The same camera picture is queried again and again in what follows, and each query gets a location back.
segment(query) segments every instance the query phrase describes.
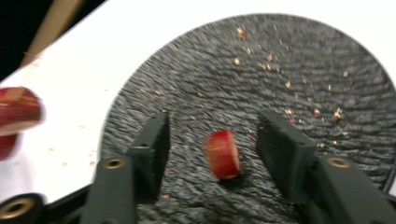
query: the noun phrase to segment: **white table surface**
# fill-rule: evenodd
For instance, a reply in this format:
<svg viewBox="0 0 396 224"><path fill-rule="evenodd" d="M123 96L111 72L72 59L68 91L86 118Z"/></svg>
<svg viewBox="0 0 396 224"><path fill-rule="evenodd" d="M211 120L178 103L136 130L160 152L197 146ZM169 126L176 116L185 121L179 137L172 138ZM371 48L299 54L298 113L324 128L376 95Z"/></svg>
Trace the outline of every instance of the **white table surface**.
<svg viewBox="0 0 396 224"><path fill-rule="evenodd" d="M370 50L395 83L391 1L109 0L0 83L32 89L45 107L43 122L22 134L13 157L0 161L0 202L40 192L50 203L90 184L106 115L138 66L198 26L251 13L290 14L329 24Z"/></svg>

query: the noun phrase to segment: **apple skin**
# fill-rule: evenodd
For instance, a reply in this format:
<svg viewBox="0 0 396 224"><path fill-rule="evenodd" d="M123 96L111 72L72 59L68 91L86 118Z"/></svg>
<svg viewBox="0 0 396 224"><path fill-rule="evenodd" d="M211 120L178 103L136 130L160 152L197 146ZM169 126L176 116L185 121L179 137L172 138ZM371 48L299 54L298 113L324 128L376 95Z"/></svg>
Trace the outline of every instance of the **apple skin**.
<svg viewBox="0 0 396 224"><path fill-rule="evenodd" d="M206 139L206 155L209 168L218 179L231 179L240 174L239 152L233 132L222 130Z"/></svg>
<svg viewBox="0 0 396 224"><path fill-rule="evenodd" d="M41 119L41 106L35 94L24 87L0 89L0 136L31 128Z"/></svg>
<svg viewBox="0 0 396 224"><path fill-rule="evenodd" d="M0 161L7 159L18 140L18 134L0 136Z"/></svg>

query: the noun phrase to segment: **apple piece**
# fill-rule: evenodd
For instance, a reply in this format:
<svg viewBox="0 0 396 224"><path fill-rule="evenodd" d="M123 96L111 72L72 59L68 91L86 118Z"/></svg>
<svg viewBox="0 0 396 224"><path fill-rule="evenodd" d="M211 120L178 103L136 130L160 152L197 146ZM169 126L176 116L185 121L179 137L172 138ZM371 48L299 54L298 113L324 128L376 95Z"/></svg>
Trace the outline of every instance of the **apple piece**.
<svg viewBox="0 0 396 224"><path fill-rule="evenodd" d="M0 89L0 136L31 128L40 121L39 99L29 89L11 87Z"/></svg>
<svg viewBox="0 0 396 224"><path fill-rule="evenodd" d="M240 174L239 152L233 132L222 130L206 139L206 155L209 168L218 179L231 179Z"/></svg>
<svg viewBox="0 0 396 224"><path fill-rule="evenodd" d="M17 142L18 134L0 136L0 161L5 160L11 155L12 149Z"/></svg>

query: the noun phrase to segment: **round black plate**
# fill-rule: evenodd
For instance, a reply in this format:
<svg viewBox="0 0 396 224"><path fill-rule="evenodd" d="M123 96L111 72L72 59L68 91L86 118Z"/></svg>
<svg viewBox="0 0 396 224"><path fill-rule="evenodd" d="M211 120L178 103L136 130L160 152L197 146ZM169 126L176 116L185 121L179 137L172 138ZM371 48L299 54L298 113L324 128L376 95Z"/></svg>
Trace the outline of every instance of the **round black plate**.
<svg viewBox="0 0 396 224"><path fill-rule="evenodd" d="M149 117L170 111L162 194L139 207L142 223L296 223L301 213L283 201L254 151L262 109L293 122L318 156L346 156L386 189L395 102L379 62L332 27L286 15L230 18L178 37L131 76L108 116L102 157L125 152ZM204 153L220 129L234 131L244 167L229 183L210 173Z"/></svg>

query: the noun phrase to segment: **black textured mat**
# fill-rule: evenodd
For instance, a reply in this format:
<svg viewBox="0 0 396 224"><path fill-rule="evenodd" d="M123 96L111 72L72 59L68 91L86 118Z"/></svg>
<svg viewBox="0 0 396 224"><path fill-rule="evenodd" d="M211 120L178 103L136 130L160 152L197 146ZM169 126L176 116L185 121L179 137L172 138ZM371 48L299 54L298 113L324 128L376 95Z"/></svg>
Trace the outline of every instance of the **black textured mat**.
<svg viewBox="0 0 396 224"><path fill-rule="evenodd" d="M319 156L352 159L383 189L395 159L395 102L382 66L339 31L286 15L230 18L178 37L135 72L109 114L102 157L125 152L150 116L171 111L162 195L139 206L140 223L298 223L254 152L261 110L293 122ZM232 183L207 168L204 142L219 129L234 131L242 156L244 174Z"/></svg>

